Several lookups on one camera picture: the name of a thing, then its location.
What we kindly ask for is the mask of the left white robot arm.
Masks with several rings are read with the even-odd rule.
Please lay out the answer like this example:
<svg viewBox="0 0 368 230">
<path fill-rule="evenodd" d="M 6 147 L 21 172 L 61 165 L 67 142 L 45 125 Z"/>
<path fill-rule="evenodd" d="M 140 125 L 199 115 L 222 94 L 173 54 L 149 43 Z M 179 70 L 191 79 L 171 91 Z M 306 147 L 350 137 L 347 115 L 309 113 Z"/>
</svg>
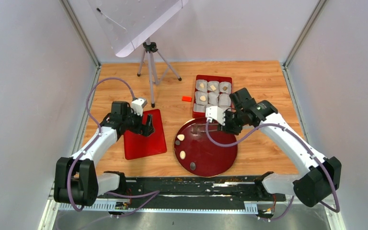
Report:
<svg viewBox="0 0 368 230">
<path fill-rule="evenodd" d="M 125 174 L 105 171 L 96 174 L 95 166 L 126 131 L 150 136 L 154 133 L 152 115 L 143 123 L 143 109 L 147 101 L 135 98 L 131 103 L 114 101 L 111 111 L 98 125 L 94 136 L 71 157 L 61 157 L 56 163 L 54 200 L 71 204 L 77 211 L 92 206 L 98 196 L 108 192 L 116 198 L 127 194 Z"/>
</svg>

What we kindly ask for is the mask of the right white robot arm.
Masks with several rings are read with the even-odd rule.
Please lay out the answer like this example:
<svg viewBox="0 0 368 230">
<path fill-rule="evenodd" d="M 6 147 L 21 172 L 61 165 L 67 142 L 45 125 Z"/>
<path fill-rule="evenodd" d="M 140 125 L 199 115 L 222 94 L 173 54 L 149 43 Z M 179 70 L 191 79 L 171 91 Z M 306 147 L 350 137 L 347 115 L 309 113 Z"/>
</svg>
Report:
<svg viewBox="0 0 368 230">
<path fill-rule="evenodd" d="M 218 106 L 207 108 L 208 122 L 216 121 L 218 130 L 238 135 L 246 126 L 253 129 L 249 137 L 259 130 L 268 136 L 292 161 L 298 174 L 280 175 L 267 172 L 254 187 L 257 198 L 267 200 L 273 194 L 296 196 L 304 205 L 325 205 L 324 199 L 333 196 L 334 212 L 339 212 L 337 189 L 339 188 L 342 164 L 336 157 L 326 157 L 310 146 L 287 124 L 277 108 L 269 101 L 257 102 L 246 88 L 232 94 L 233 109 Z"/>
</svg>

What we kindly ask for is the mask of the red chocolate box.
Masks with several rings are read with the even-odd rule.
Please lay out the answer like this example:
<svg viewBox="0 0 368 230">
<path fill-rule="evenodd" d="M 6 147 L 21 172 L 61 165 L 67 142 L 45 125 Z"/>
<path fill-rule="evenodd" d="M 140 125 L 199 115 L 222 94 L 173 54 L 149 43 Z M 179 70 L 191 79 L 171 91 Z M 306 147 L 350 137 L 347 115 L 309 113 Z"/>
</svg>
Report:
<svg viewBox="0 0 368 230">
<path fill-rule="evenodd" d="M 233 84 L 231 77 L 197 75 L 195 80 L 192 118 L 203 117 L 206 108 L 210 106 L 218 106 L 224 110 L 232 107 L 230 94 L 232 93 Z M 201 83 L 204 84 L 203 89 L 199 87 Z M 214 85 L 217 90 L 212 91 L 211 85 Z M 228 87 L 226 91 L 222 89 L 224 86 Z M 205 96 L 207 100 L 205 102 L 201 101 L 199 99 L 200 96 Z"/>
</svg>

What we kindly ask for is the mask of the white oval chocolate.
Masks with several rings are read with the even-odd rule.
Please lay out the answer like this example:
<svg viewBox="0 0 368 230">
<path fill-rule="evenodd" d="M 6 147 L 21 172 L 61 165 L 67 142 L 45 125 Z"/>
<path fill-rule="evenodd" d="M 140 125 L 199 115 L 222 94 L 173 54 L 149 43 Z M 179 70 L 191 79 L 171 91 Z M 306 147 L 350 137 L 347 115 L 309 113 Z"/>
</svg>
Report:
<svg viewBox="0 0 368 230">
<path fill-rule="evenodd" d="M 180 156 L 180 159 L 181 160 L 184 160 L 185 158 L 186 158 L 186 152 L 185 151 L 180 151 L 180 154 L 179 154 L 179 156 Z"/>
</svg>

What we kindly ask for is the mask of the dark oval chocolate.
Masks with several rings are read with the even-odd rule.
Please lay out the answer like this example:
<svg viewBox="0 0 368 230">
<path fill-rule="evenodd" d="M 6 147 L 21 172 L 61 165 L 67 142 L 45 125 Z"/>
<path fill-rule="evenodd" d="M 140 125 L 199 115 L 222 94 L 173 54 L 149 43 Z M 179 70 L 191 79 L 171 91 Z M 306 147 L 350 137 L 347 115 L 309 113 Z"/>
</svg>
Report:
<svg viewBox="0 0 368 230">
<path fill-rule="evenodd" d="M 196 164 L 194 162 L 190 163 L 190 170 L 194 171 L 196 169 Z"/>
</svg>

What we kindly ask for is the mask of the red box lid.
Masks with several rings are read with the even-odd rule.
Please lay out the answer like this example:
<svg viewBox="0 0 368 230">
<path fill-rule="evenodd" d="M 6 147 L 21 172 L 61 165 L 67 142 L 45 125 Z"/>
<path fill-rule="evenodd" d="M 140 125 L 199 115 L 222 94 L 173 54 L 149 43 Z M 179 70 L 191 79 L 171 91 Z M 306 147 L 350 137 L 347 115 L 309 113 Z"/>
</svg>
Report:
<svg viewBox="0 0 368 230">
<path fill-rule="evenodd" d="M 124 134 L 124 153 L 127 160 L 134 160 L 167 152 L 160 109 L 145 111 L 144 116 L 146 117 L 147 114 L 152 115 L 155 131 L 149 137 L 135 134 L 131 131 L 127 131 Z"/>
</svg>

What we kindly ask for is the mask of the small orange block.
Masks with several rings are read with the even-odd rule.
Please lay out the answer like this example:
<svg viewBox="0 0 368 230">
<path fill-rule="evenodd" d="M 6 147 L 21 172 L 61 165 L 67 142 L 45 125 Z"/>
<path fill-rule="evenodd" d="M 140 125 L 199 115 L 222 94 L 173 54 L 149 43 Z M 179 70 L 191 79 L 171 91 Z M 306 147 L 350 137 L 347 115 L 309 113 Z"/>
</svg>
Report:
<svg viewBox="0 0 368 230">
<path fill-rule="evenodd" d="M 182 101 L 183 102 L 191 102 L 192 101 L 192 97 L 190 97 L 190 96 L 182 96 Z"/>
</svg>

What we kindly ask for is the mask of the dark red round tray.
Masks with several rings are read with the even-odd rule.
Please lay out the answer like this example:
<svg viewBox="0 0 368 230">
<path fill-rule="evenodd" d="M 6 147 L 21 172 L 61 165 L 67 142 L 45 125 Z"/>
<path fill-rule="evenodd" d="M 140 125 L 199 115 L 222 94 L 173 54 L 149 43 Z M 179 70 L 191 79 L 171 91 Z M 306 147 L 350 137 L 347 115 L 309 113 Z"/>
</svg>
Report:
<svg viewBox="0 0 368 230">
<path fill-rule="evenodd" d="M 183 168 L 201 177 L 218 176 L 229 170 L 238 155 L 238 146 L 221 147 L 209 140 L 206 135 L 206 119 L 195 118 L 187 121 L 178 130 L 173 144 L 173 151 Z M 177 135 L 184 134 L 185 139 L 180 145 L 175 145 Z M 186 158 L 180 159 L 180 151 L 186 152 Z M 196 164 L 194 171 L 190 170 L 190 163 Z"/>
</svg>

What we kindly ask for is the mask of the grey tripod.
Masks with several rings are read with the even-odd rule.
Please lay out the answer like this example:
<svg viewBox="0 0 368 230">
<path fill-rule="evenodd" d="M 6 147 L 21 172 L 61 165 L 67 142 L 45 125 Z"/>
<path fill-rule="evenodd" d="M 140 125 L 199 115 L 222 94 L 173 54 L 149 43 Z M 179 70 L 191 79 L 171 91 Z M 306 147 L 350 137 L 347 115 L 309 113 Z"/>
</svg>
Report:
<svg viewBox="0 0 368 230">
<path fill-rule="evenodd" d="M 164 77 L 167 75 L 168 71 L 171 71 L 178 81 L 182 81 L 182 77 L 178 74 L 176 69 L 171 65 L 171 63 L 164 57 L 164 55 L 160 52 L 157 47 L 156 42 L 152 42 L 150 38 L 147 38 L 143 42 L 143 52 L 141 55 L 141 60 L 139 62 L 139 68 L 137 71 L 137 76 L 140 77 L 142 73 L 143 65 L 145 64 L 145 58 L 147 59 L 147 68 L 149 74 L 149 88 L 150 88 L 150 104 L 152 108 L 155 108 L 156 101 L 154 95 L 154 85 L 159 85 Z M 166 70 L 163 72 L 162 76 L 159 78 L 156 70 L 156 62 L 154 59 L 154 54 L 158 54 L 163 62 L 167 65 Z"/>
</svg>

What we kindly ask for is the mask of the white reflector board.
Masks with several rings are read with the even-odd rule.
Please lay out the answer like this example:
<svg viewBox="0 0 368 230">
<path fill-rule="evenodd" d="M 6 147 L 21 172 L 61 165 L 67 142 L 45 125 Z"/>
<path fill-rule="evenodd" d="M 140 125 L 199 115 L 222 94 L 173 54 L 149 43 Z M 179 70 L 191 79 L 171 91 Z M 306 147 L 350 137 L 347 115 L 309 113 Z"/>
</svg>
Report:
<svg viewBox="0 0 368 230">
<path fill-rule="evenodd" d="M 141 46 L 187 3 L 187 0 L 89 0 L 116 57 Z"/>
</svg>

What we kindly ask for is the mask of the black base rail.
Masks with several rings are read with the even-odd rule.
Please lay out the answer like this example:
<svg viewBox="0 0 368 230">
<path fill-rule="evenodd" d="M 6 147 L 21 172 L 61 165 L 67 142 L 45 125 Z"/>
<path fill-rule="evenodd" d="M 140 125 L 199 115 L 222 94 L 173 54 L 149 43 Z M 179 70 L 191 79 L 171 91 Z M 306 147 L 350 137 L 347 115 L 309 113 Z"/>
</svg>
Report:
<svg viewBox="0 0 368 230">
<path fill-rule="evenodd" d="M 126 198 L 104 194 L 100 200 L 117 200 L 124 208 L 243 208 L 256 204 L 258 211 L 284 202 L 282 194 L 266 194 L 255 184 L 256 176 L 128 177 Z"/>
</svg>

